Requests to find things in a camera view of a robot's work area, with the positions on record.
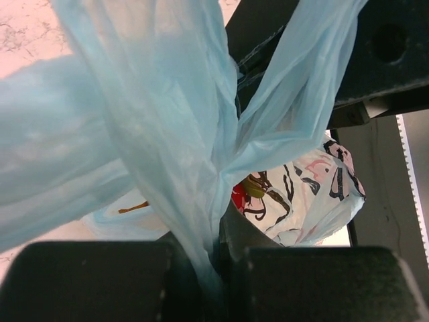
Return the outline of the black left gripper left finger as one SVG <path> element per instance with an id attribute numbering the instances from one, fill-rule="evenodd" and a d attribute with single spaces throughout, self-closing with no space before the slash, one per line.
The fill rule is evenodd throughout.
<path id="1" fill-rule="evenodd" d="M 170 250 L 162 321 L 201 321 L 202 295 L 194 268 L 171 232 L 157 240 Z"/>

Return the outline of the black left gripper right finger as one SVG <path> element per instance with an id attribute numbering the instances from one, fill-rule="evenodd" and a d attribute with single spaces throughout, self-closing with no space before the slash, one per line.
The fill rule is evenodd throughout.
<path id="1" fill-rule="evenodd" d="M 250 249 L 279 248 L 243 216 L 233 203 L 220 223 L 219 269 L 226 292 L 227 321 L 246 321 L 251 309 L 247 253 Z"/>

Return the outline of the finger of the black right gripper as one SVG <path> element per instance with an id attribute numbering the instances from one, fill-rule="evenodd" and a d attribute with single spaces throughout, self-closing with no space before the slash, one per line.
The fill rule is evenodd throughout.
<path id="1" fill-rule="evenodd" d="M 297 1 L 241 1 L 227 22 L 239 67 L 237 109 L 245 110 Z M 329 129 L 428 108 L 428 2 L 368 1 Z"/>

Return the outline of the brown fake longan bunch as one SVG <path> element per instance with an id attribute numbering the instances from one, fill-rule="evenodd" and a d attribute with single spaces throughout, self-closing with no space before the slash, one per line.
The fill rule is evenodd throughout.
<path id="1" fill-rule="evenodd" d="M 247 195 L 256 199 L 262 199 L 265 195 L 265 189 L 259 178 L 255 178 L 252 174 L 242 181 L 243 188 Z"/>

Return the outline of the light blue plastic bag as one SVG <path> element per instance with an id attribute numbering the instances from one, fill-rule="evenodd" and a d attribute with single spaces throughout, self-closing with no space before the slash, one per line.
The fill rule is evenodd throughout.
<path id="1" fill-rule="evenodd" d="M 53 1 L 69 56 L 1 81 L 1 249 L 139 189 L 204 292 L 232 188 L 321 143 L 364 1 L 300 1 L 247 108 L 217 1 Z"/>

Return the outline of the red fake apple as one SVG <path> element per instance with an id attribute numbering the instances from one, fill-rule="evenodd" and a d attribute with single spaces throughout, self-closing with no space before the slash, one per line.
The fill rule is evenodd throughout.
<path id="1" fill-rule="evenodd" d="M 244 186 L 239 183 L 233 187 L 231 199 L 240 213 L 244 212 L 246 206 L 247 193 Z"/>

